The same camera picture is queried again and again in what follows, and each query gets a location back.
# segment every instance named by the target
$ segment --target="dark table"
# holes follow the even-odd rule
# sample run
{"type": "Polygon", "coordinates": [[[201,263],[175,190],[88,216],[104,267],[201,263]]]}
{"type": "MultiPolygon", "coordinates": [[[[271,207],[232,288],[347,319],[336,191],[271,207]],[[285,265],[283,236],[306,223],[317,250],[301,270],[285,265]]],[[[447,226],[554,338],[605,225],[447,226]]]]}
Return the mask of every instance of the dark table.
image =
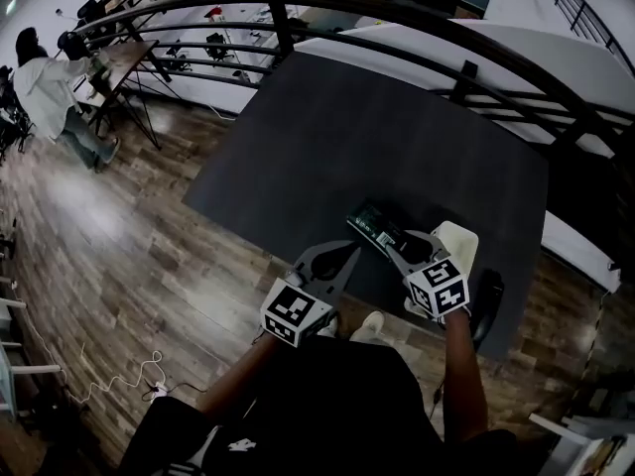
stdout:
{"type": "MultiPolygon", "coordinates": [[[[97,92],[93,89],[92,85],[87,81],[85,76],[80,79],[73,87],[73,93],[77,102],[87,104],[95,111],[91,114],[88,123],[96,122],[96,133],[99,133],[99,126],[102,118],[104,117],[108,108],[115,102],[117,102],[117,96],[120,95],[123,84],[130,74],[132,74],[139,64],[147,58],[151,53],[152,48],[158,41],[145,41],[145,42],[128,42],[121,43],[112,46],[107,46],[101,51],[104,52],[110,60],[110,75],[106,80],[106,89],[103,92],[97,92]]],[[[143,117],[137,115],[135,109],[130,105],[127,98],[124,98],[124,104],[122,107],[126,109],[135,124],[146,135],[150,142],[160,149],[157,141],[157,136],[152,128],[152,122],[146,109],[145,100],[142,98],[145,116],[148,120],[149,128],[143,124],[143,117]]]]}
{"type": "MultiPolygon", "coordinates": [[[[289,263],[314,244],[360,238],[345,219],[366,197],[398,206],[414,229],[450,220],[474,231],[472,298],[485,269],[505,284],[480,348],[500,358],[523,316],[547,184],[547,161],[482,116],[397,79],[294,53],[264,81],[185,203],[289,263]]],[[[434,328],[403,309],[401,277],[369,243],[347,291],[434,328]]]]}

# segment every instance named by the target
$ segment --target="person's arm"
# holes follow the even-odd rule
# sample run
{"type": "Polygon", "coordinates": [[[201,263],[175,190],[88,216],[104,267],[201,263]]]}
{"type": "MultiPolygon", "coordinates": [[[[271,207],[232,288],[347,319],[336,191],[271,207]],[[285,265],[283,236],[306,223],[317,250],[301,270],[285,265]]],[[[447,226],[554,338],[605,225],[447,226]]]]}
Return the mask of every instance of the person's arm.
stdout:
{"type": "Polygon", "coordinates": [[[243,356],[203,395],[196,408],[212,424],[222,424],[244,415],[256,397],[258,385],[274,356],[287,344],[265,332],[243,356]]]}
{"type": "Polygon", "coordinates": [[[487,431],[487,402],[462,308],[445,317],[445,441],[456,443],[487,431]]]}
{"type": "Polygon", "coordinates": [[[50,81],[72,81],[88,72],[90,59],[54,59],[42,71],[42,76],[50,81]]]}

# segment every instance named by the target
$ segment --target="woman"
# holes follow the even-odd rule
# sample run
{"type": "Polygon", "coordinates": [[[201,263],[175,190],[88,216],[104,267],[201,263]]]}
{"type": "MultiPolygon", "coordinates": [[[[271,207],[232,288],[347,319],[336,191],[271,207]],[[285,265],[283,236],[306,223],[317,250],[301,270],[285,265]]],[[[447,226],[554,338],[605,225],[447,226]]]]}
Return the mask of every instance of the woman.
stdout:
{"type": "Polygon", "coordinates": [[[67,81],[86,74],[90,59],[50,59],[38,44],[34,28],[20,32],[16,41],[18,69],[13,84],[31,121],[54,141],[62,137],[93,169],[101,161],[109,164],[119,149],[119,140],[101,141],[75,111],[67,81]]]}

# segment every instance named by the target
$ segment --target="hardwood flooring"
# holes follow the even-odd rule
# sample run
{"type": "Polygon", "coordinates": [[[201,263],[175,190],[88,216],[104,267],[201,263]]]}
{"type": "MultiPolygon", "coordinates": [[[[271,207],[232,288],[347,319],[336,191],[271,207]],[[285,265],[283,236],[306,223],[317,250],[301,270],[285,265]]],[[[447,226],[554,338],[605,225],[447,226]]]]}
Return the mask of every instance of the hardwood flooring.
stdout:
{"type": "MultiPolygon", "coordinates": [[[[155,350],[168,386],[210,386],[249,346],[259,305],[286,267],[181,203],[230,123],[202,109],[160,102],[149,109],[161,152],[120,121],[123,145],[101,174],[47,140],[30,140],[24,155],[11,150],[0,168],[0,227],[18,218],[17,256],[4,263],[5,274],[18,280],[18,296],[81,398],[91,381],[117,374],[135,381],[155,350]]],[[[543,255],[513,350],[502,362],[480,359],[492,427],[528,442],[544,439],[528,415],[562,416],[595,338],[586,379],[632,367],[632,299],[629,291],[605,299],[595,337],[600,292],[543,255]]],[[[341,331],[352,331],[369,310],[347,298],[341,331]]],[[[17,318],[30,354],[42,360],[27,319],[17,318]]],[[[443,339],[392,316],[382,335],[417,376],[429,411],[444,373],[443,339]]],[[[146,369],[148,381],[161,379],[153,365],[146,369]]],[[[87,403],[84,421],[112,465],[148,407],[146,390],[143,381],[137,390],[115,383],[87,403]]],[[[174,395],[192,404],[197,398],[185,387],[174,395]]],[[[443,408],[433,424],[443,433],[443,408]]]]}

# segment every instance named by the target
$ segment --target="white jacket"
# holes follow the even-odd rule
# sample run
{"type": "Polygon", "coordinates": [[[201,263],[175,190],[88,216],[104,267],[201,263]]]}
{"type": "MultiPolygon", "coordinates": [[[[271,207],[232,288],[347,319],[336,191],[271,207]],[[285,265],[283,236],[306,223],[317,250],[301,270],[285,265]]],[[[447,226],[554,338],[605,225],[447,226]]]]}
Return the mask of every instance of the white jacket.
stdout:
{"type": "Polygon", "coordinates": [[[31,121],[51,139],[64,129],[66,112],[75,104],[66,84],[86,74],[90,59],[31,59],[16,70],[13,87],[31,121]]]}

